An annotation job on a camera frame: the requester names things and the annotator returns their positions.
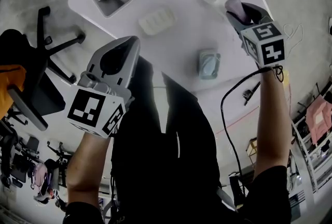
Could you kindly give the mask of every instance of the chair armrest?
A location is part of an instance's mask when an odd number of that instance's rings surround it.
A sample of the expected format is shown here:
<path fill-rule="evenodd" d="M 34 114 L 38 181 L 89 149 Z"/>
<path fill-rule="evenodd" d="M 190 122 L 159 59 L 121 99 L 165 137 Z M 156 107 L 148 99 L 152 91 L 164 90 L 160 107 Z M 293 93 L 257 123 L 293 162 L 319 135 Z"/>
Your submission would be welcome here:
<path fill-rule="evenodd" d="M 30 101 L 25 100 L 22 92 L 15 85 L 11 85 L 7 89 L 8 94 L 15 102 L 17 108 L 41 131 L 48 128 L 47 122 L 42 118 L 39 112 L 31 104 Z"/>

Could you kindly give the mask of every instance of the white table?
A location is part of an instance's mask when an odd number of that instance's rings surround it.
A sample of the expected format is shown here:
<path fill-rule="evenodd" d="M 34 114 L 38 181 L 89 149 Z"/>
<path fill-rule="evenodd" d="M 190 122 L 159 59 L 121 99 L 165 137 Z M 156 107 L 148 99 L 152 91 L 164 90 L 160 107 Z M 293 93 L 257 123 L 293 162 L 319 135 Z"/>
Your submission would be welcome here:
<path fill-rule="evenodd" d="M 262 0 L 241 1 L 264 7 Z M 220 104 L 223 94 L 231 87 L 228 88 L 229 83 L 224 85 L 226 81 L 239 79 L 257 69 L 254 61 L 241 49 L 241 41 L 233 27 L 202 0 L 132 0 L 109 18 L 101 13 L 94 0 L 69 0 L 68 4 L 72 10 L 114 38 L 138 36 L 141 40 L 141 56 L 181 86 L 195 92 L 199 100 L 202 99 L 200 103 L 206 99 L 205 91 L 214 87 L 220 93 L 212 92 L 213 97 L 210 94 L 208 99 L 215 105 Z M 138 20 L 160 6 L 171 8 L 177 16 L 177 22 L 167 31 L 147 36 Z M 197 52 L 202 48 L 217 48 L 221 54 L 219 74 L 215 80 L 200 80 L 198 77 Z M 230 95 L 229 110 L 225 108 L 227 120 L 236 119 L 257 104 L 259 96 L 255 96 L 247 108 L 243 107 L 241 100 L 242 92 L 253 88 L 255 83 L 245 83 L 237 94 Z M 204 112 L 211 108 L 204 108 L 202 104 Z"/>

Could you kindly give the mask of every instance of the person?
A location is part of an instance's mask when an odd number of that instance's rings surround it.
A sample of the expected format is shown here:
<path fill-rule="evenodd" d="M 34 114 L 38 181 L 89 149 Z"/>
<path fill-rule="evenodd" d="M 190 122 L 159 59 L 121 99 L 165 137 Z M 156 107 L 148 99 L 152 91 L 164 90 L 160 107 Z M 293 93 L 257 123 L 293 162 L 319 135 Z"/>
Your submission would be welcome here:
<path fill-rule="evenodd" d="M 162 134 L 152 74 L 140 58 L 130 85 L 135 100 L 114 136 L 111 175 L 120 210 L 109 223 L 290 223 L 286 166 L 292 129 L 274 72 L 261 75 L 255 176 L 239 211 L 216 193 L 221 184 L 215 137 L 197 99 L 164 76 L 169 114 Z M 64 224 L 103 223 L 98 194 L 109 143 L 84 134 L 67 170 Z"/>

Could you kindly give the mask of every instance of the white cable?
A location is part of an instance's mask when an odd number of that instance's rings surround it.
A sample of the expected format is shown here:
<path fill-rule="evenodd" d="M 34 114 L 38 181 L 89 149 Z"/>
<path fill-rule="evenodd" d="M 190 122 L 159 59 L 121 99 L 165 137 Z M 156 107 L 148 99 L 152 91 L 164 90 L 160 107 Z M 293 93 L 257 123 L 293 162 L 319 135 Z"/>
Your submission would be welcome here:
<path fill-rule="evenodd" d="M 287 40 L 290 40 L 294 37 L 294 35 L 296 34 L 296 32 L 298 31 L 298 29 L 301 27 L 302 28 L 302 39 L 297 43 L 295 44 L 293 47 L 291 47 L 291 49 L 289 50 L 289 53 L 288 53 L 288 57 L 289 55 L 291 54 L 291 51 L 296 47 L 298 46 L 303 40 L 304 40 L 304 37 L 305 37 L 305 30 L 303 28 L 303 25 L 302 24 L 299 24 L 296 28 L 296 30 L 294 31 L 293 27 L 292 27 L 292 32 L 290 34 L 287 34 L 285 28 L 286 26 L 291 26 L 290 24 L 285 24 L 284 27 L 283 27 L 283 30 L 284 30 L 284 33 L 287 35 Z"/>

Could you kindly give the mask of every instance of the human arm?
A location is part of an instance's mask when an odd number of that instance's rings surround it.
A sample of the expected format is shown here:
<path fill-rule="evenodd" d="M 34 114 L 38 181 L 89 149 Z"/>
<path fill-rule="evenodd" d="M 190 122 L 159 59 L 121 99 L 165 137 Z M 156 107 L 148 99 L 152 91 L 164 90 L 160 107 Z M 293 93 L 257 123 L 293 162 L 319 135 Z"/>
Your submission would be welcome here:
<path fill-rule="evenodd" d="M 261 75 L 255 178 L 274 166 L 287 166 L 292 140 L 284 88 L 273 71 Z"/>
<path fill-rule="evenodd" d="M 85 133 L 68 165 L 68 204 L 84 202 L 99 207 L 98 193 L 110 138 Z"/>

